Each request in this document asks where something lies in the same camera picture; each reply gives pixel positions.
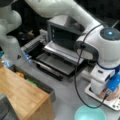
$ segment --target wire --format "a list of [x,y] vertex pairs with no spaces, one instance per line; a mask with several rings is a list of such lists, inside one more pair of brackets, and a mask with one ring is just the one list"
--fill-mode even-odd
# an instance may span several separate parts
[[83,104],[85,104],[87,107],[92,108],[92,109],[97,109],[97,108],[101,107],[101,106],[103,105],[105,99],[109,96],[109,94],[106,94],[106,95],[105,95],[105,97],[103,98],[101,104],[98,105],[97,107],[89,106],[89,105],[82,99],[82,97],[81,97],[81,95],[80,95],[80,93],[79,93],[79,91],[78,91],[76,76],[77,76],[77,70],[78,70],[79,62],[80,62],[80,59],[81,59],[81,56],[82,56],[82,52],[83,52],[83,50],[84,50],[84,48],[85,48],[84,43],[85,43],[86,38],[88,37],[88,35],[89,35],[93,30],[95,30],[96,28],[100,27],[100,26],[103,25],[103,24],[105,24],[105,23],[101,23],[100,25],[98,25],[98,26],[94,27],[93,29],[91,29],[91,30],[86,34],[85,38],[83,39],[83,42],[82,42],[82,44],[80,45],[80,47],[81,47],[81,52],[80,52],[80,55],[79,55],[79,58],[78,58],[78,62],[77,62],[76,68],[75,68],[75,75],[74,75],[74,85],[75,85],[75,89],[76,89],[76,92],[77,92],[77,95],[78,95],[79,99],[82,101]]

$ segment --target wooden surface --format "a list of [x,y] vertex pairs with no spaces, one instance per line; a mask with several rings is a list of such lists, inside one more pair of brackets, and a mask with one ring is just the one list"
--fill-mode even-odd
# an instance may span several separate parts
[[0,68],[0,94],[5,93],[20,120],[54,120],[50,96],[9,69]]

